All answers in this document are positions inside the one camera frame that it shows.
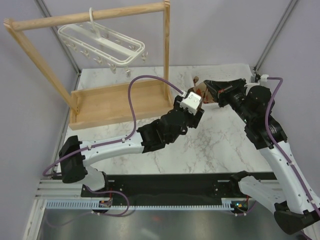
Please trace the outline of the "argyle sock beige orange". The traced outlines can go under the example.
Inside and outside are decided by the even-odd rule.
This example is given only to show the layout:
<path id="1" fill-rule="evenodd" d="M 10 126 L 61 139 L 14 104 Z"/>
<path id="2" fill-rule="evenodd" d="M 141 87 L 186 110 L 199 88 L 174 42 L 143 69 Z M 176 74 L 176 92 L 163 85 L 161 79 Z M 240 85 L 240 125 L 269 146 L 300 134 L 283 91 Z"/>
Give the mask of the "argyle sock beige orange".
<path id="1" fill-rule="evenodd" d="M 206 84 L 204 81 L 201 81 L 198 76 L 195 76 L 193 79 L 193 87 L 188 89 L 189 92 L 196 93 L 197 95 L 201 96 L 203 104 L 215 104 L 216 101 L 213 99 L 212 95 L 210 94 Z"/>

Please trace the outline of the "white plastic clip hanger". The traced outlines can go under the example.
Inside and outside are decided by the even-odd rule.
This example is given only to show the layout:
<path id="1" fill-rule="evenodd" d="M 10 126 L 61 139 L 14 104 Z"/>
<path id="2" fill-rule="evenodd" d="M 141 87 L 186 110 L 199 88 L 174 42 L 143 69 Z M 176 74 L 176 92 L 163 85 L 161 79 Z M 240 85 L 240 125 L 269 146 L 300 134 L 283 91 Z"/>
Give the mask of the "white plastic clip hanger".
<path id="1" fill-rule="evenodd" d="M 130 77 L 129 65 L 138 58 L 145 62 L 148 56 L 142 41 L 95 22 L 92 8 L 89 21 L 63 25 L 57 32 L 68 48 L 100 66 L 109 66 L 114 74 L 117 68 L 124 68 Z"/>

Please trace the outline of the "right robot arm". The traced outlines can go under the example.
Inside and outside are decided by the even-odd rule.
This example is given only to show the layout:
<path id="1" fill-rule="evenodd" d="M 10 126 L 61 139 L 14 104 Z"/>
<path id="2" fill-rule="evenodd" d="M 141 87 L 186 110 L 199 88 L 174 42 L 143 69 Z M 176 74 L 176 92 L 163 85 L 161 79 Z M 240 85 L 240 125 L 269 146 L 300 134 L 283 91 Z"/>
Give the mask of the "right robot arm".
<path id="1" fill-rule="evenodd" d="M 320 220 L 320 198 L 300 170 L 282 126 L 272 117 L 275 92 L 245 79 L 205 80 L 208 91 L 219 107 L 229 105 L 245 123 L 247 138 L 271 167 L 282 194 L 241 171 L 230 177 L 229 193 L 252 197 L 267 208 L 278 226 L 288 235 L 302 231 Z"/>

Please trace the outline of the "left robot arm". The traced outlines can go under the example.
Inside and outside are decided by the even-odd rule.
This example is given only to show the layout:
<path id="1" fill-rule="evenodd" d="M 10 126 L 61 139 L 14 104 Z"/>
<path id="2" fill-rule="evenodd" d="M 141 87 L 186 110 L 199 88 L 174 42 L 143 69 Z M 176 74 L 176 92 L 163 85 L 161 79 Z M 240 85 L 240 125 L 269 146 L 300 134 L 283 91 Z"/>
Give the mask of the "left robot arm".
<path id="1" fill-rule="evenodd" d="M 69 137 L 62 146 L 59 157 L 61 179 L 64 184 L 82 184 L 98 197 L 109 193 L 107 175 L 92 167 L 102 160 L 129 154 L 144 154 L 163 149 L 189 128 L 197 128 L 204 114 L 202 98 L 194 92 L 177 96 L 173 109 L 159 119 L 134 130 L 129 135 L 104 140 L 79 140 Z"/>

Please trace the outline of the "wooden hanger stand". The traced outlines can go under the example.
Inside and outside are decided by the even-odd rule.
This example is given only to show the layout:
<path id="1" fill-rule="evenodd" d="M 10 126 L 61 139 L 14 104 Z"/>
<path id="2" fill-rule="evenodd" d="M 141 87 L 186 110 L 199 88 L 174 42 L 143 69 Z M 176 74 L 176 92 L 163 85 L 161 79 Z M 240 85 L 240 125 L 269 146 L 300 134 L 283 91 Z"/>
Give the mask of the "wooden hanger stand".
<path id="1" fill-rule="evenodd" d="M 128 98 L 129 84 L 118 83 L 68 92 L 44 57 L 24 34 L 24 31 L 156 12 L 163 13 L 163 74 L 167 80 L 169 78 L 170 50 L 170 1 L 168 0 L 24 21 L 5 18 L 3 25 L 69 106 L 69 127 L 72 130 L 81 130 L 131 121 L 133 117 Z"/>

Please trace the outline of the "white perforated plastic basket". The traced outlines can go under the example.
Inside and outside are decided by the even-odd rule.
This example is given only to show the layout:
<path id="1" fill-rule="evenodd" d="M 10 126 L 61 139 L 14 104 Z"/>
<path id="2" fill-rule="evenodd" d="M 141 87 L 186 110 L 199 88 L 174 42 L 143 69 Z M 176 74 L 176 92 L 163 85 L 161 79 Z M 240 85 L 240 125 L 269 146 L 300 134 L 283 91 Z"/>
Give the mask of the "white perforated plastic basket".
<path id="1" fill-rule="evenodd" d="M 237 79 L 251 81 L 252 72 L 250 66 L 244 63 L 194 66 L 185 74 L 185 84 L 194 87 L 204 80 L 228 82 Z"/>

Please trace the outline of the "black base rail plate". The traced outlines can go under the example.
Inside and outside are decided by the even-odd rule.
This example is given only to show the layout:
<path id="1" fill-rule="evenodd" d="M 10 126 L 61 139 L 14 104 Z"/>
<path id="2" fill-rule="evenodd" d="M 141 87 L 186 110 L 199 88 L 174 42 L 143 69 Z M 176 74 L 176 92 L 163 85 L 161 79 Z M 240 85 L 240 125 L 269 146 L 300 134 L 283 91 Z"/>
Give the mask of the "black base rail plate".
<path id="1" fill-rule="evenodd" d="M 219 204 L 223 199 L 246 196 L 229 182 L 232 173 L 109 175 L 107 190 L 81 190 L 83 198 L 107 198 L 123 204 Z"/>

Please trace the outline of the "aluminium frame post right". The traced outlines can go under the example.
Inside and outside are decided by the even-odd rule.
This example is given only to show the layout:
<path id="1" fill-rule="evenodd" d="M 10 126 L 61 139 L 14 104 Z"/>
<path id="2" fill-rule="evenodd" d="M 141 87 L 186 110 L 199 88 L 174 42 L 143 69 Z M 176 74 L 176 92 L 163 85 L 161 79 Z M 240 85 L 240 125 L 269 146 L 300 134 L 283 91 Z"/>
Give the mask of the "aluminium frame post right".
<path id="1" fill-rule="evenodd" d="M 262 53 L 260 54 L 256 64 L 252 67 L 252 70 L 255 74 L 257 74 L 262 67 L 263 63 L 265 62 L 269 52 L 271 51 L 273 45 L 276 43 L 280 33 L 284 29 L 286 23 L 289 21 L 292 13 L 294 12 L 295 8 L 297 7 L 299 0 L 290 0 L 288 5 L 286 6 L 283 14 L 281 15 L 279 21 L 275 29 L 273 30 L 270 38 L 268 39 Z"/>

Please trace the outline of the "aluminium frame post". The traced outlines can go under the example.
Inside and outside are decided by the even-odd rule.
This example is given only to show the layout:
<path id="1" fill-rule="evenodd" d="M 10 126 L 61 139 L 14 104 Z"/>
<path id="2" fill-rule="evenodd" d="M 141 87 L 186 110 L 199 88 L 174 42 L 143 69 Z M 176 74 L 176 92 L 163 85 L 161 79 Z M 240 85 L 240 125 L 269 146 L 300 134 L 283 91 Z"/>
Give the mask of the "aluminium frame post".
<path id="1" fill-rule="evenodd" d="M 34 0 L 35 5 L 37 6 L 39 12 L 41 13 L 43 18 L 49 18 L 52 17 L 46 3 L 44 0 Z M 68 59 L 68 62 L 72 65 L 74 71 L 76 72 L 77 76 L 79 77 L 82 73 L 79 66 L 77 65 L 71 51 L 68 49 L 66 44 L 60 39 L 58 34 L 58 27 L 57 26 L 51 26 L 50 27 L 51 32 L 53 33 L 54 37 L 56 38 L 57 42 L 59 43 L 61 49 L 63 50 L 65 56 Z"/>
<path id="2" fill-rule="evenodd" d="M 286 23 L 289 21 L 292 13 L 294 12 L 295 8 L 297 7 L 299 0 L 290 0 L 288 5 L 286 6 L 283 14 L 281 15 L 279 21 L 275 29 L 273 30 L 270 38 L 268 39 L 262 53 L 260 54 L 256 64 L 252 67 L 252 70 L 255 74 L 257 74 L 262 67 L 263 63 L 265 62 L 269 52 L 271 51 L 273 45 L 276 43 L 280 33 L 284 29 Z"/>

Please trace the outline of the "aluminium frame post left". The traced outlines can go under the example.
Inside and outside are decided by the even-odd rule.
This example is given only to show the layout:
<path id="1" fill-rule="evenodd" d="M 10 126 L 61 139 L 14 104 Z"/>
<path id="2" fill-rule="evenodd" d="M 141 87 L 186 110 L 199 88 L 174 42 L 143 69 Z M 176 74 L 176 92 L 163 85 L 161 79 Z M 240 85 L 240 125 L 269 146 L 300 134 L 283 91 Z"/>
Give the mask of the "aluminium frame post left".
<path id="1" fill-rule="evenodd" d="M 35 5 L 37 6 L 39 12 L 41 13 L 43 18 L 49 18 L 52 17 L 46 3 L 44 0 L 34 0 Z M 65 56 L 68 59 L 68 62 L 72 65 L 74 71 L 76 72 L 77 76 L 79 77 L 82 73 L 79 66 L 77 65 L 71 51 L 68 49 L 66 44 L 60 39 L 58 34 L 58 27 L 57 26 L 51 26 L 50 27 L 51 32 L 53 33 L 54 37 L 56 38 L 57 42 L 59 43 L 61 49 L 63 50 Z"/>

